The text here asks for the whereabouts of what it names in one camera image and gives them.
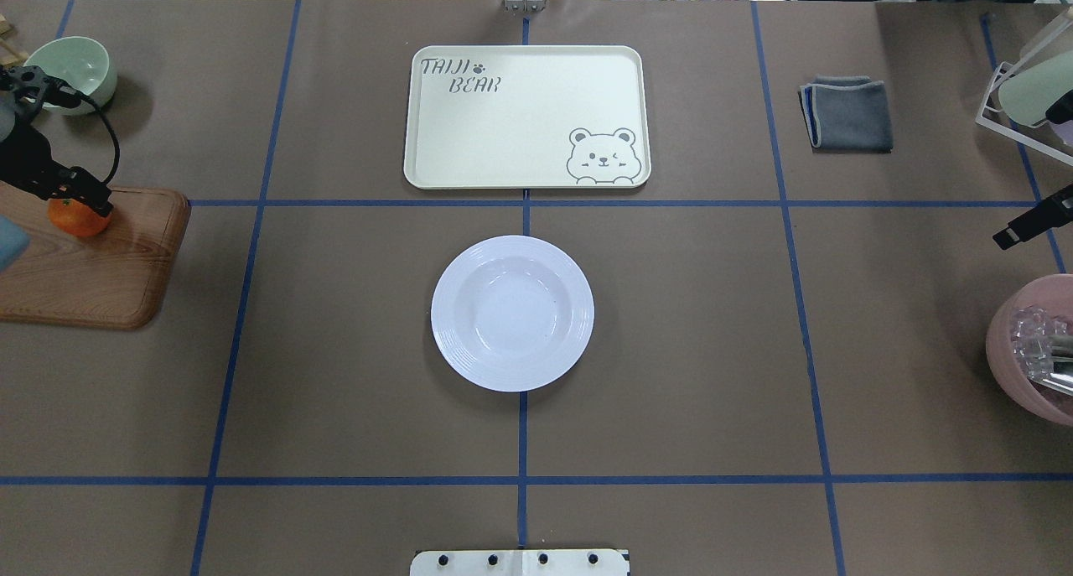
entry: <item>wooden cutting board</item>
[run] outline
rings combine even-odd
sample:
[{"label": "wooden cutting board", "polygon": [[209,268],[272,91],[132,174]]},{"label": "wooden cutting board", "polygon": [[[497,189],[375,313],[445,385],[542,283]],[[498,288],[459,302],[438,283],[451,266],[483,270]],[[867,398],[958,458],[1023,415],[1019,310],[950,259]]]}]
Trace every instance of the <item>wooden cutting board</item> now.
[{"label": "wooden cutting board", "polygon": [[89,239],[54,227],[45,202],[0,183],[0,213],[30,247],[0,271],[0,321],[138,328],[159,311],[190,217],[175,190],[112,191],[112,224]]}]

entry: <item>bear drawing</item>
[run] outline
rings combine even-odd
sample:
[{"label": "bear drawing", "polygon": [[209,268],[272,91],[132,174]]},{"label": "bear drawing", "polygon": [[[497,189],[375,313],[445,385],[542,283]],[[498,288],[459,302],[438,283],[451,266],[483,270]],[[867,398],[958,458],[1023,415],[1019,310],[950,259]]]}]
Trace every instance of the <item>bear drawing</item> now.
[{"label": "bear drawing", "polygon": [[575,129],[570,133],[574,149],[567,160],[567,172],[577,183],[630,183],[641,175],[641,160],[633,152],[637,139],[629,129],[614,133],[590,133]]}]

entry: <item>brown table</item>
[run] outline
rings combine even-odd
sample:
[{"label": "brown table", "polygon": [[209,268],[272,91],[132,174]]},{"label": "brown table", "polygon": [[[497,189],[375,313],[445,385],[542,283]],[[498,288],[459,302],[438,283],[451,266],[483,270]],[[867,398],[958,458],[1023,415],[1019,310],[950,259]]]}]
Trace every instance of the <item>brown table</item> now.
[{"label": "brown table", "polygon": [[[1073,571],[1073,430],[1009,400],[983,354],[1062,254],[994,247],[1033,187],[972,122],[981,14],[1009,59],[1055,8],[0,11],[27,48],[106,45],[117,182],[193,203],[146,328],[0,324],[4,572],[387,575],[520,544],[628,548],[637,575]],[[408,186],[413,53],[523,41],[641,53],[646,186]],[[796,88],[817,73],[887,80],[892,154],[813,154]],[[107,167],[94,121],[39,122],[58,160]],[[1040,193],[1069,182],[1028,160]],[[428,324],[450,260],[509,233],[573,255],[597,306],[578,365],[521,396],[457,376]]]}]

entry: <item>white plate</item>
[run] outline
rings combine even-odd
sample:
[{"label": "white plate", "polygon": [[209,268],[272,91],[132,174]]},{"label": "white plate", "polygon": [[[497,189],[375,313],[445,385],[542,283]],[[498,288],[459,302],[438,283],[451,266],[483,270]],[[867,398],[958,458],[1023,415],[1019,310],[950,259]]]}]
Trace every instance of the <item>white plate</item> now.
[{"label": "white plate", "polygon": [[461,376],[496,392],[528,392],[562,376],[585,352],[593,319],[577,263],[531,236],[473,245],[432,294],[440,353]]},{"label": "white plate", "polygon": [[648,179],[641,56],[624,45],[430,45],[410,68],[418,189],[633,189]]}]

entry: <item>pink bowl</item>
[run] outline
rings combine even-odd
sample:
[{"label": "pink bowl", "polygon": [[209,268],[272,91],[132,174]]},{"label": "pink bowl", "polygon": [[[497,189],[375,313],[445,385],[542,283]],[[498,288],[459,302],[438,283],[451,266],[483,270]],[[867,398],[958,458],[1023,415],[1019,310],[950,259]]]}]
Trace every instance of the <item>pink bowl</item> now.
[{"label": "pink bowl", "polygon": [[1010,323],[1015,312],[1028,306],[1040,306],[1050,316],[1069,320],[1073,316],[1073,275],[1050,275],[1035,279],[1002,305],[987,329],[987,363],[995,380],[1017,404],[1047,420],[1073,426],[1073,414],[1062,411],[1044,398],[1025,376],[1014,358]]}]

